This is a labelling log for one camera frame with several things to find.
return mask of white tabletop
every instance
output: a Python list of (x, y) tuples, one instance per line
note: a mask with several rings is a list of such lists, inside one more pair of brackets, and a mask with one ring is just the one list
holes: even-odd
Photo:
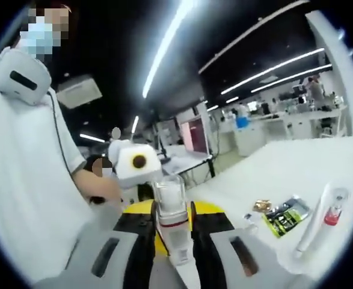
[(208, 154), (187, 151), (184, 145), (165, 146), (164, 148), (171, 160), (163, 164), (162, 168), (170, 175), (183, 173), (210, 158)]
[[(219, 174), (214, 179), (187, 191), (190, 199), (219, 205), (236, 228), (252, 213), (258, 199), (278, 205), (293, 194), (314, 208), (325, 185), (339, 180), (349, 191), (337, 226), (306, 266), (305, 274), (318, 280), (344, 248), (353, 230), (353, 137), (286, 140), (267, 144), (252, 156)], [(276, 238), (262, 220), (257, 222), (257, 236), (277, 254), (293, 250), (301, 239), (307, 218), (287, 235)]]
[(289, 122), (293, 119), (295, 120), (326, 119), (328, 117), (338, 117), (340, 114), (340, 111), (344, 110), (345, 108), (347, 108), (346, 105), (344, 105), (341, 108), (336, 108), (332, 111), (308, 111), (305, 113), (295, 113), (295, 114), (278, 113), (280, 117), (275, 119), (271, 118), (273, 114), (268, 114), (265, 116), (252, 117), (250, 120), (252, 122), (276, 122), (279, 120), (284, 120), (286, 122)]

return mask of white tube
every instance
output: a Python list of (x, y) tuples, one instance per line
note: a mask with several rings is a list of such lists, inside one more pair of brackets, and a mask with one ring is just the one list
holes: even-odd
[(321, 227), (323, 222), (326, 210), (330, 204), (330, 194), (332, 192), (332, 188), (330, 184), (327, 184), (324, 192), (321, 195), (321, 198), (316, 205), (313, 215), (311, 217), (310, 223), (308, 224), (306, 230), (303, 233), (302, 239), (299, 241), (298, 245), (294, 250), (294, 257), (299, 258), (310, 246), (312, 241), (314, 240), (316, 234)]

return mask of red stripe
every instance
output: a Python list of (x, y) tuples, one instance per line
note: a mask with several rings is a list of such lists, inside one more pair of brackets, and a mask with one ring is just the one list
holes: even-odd
[(163, 225), (162, 223), (160, 223), (160, 225), (161, 225), (162, 227), (165, 227), (165, 228), (170, 228), (170, 227), (179, 226), (179, 225), (184, 224), (184, 223), (186, 223), (186, 222), (188, 222), (188, 219), (186, 219), (186, 220), (184, 220), (184, 221), (181, 221), (181, 222), (179, 222), (179, 223), (174, 223), (174, 224), (169, 224), (169, 225)]

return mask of white pillar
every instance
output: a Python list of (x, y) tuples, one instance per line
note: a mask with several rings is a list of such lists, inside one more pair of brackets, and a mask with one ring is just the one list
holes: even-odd
[(343, 98), (349, 106), (348, 120), (349, 135), (353, 134), (353, 58), (342, 40), (339, 40), (338, 31), (332, 26), (320, 11), (306, 14), (316, 39), (325, 48), (326, 54), (333, 65), (337, 85), (343, 91)]

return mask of package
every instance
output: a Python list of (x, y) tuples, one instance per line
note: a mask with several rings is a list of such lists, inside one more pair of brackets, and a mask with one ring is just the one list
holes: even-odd
[(268, 212), (271, 209), (271, 202), (269, 200), (257, 200), (254, 204), (253, 211), (259, 213)]
[(293, 196), (283, 204), (262, 215), (263, 219), (278, 238), (291, 231), (302, 222), (311, 210), (298, 196)]

